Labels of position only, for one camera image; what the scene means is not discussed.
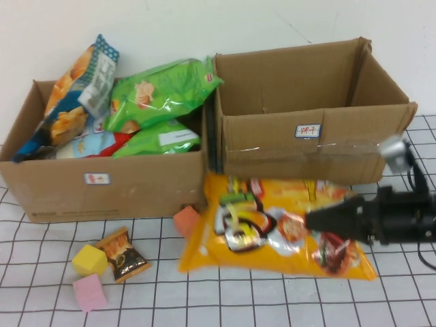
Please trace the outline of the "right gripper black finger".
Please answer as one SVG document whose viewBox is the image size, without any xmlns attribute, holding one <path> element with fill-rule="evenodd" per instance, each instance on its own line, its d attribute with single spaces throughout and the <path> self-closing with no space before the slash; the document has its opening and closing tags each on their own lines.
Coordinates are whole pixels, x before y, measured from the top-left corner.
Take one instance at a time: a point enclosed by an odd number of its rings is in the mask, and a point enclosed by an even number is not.
<svg viewBox="0 0 436 327">
<path fill-rule="evenodd" d="M 327 220 L 334 218 L 355 218 L 359 215 L 359 207 L 364 205 L 364 198 L 362 196 L 352 196 L 336 202 L 334 204 L 329 204 L 321 208 L 310 210 L 306 214 L 306 220 Z"/>
<path fill-rule="evenodd" d="M 317 232 L 333 233 L 341 238 L 348 238 L 365 243 L 365 232 L 361 223 L 353 219 L 345 220 L 306 220 L 306 227 Z"/>
</svg>

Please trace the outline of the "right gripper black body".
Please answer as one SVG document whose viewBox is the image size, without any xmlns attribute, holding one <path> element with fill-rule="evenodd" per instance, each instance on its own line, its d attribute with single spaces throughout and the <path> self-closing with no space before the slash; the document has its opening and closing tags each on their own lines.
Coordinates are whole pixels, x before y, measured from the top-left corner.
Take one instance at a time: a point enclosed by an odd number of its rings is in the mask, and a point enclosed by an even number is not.
<svg viewBox="0 0 436 327">
<path fill-rule="evenodd" d="M 413 193 L 379 187 L 365 202 L 363 227 L 361 242 L 366 245 L 413 243 Z"/>
</svg>

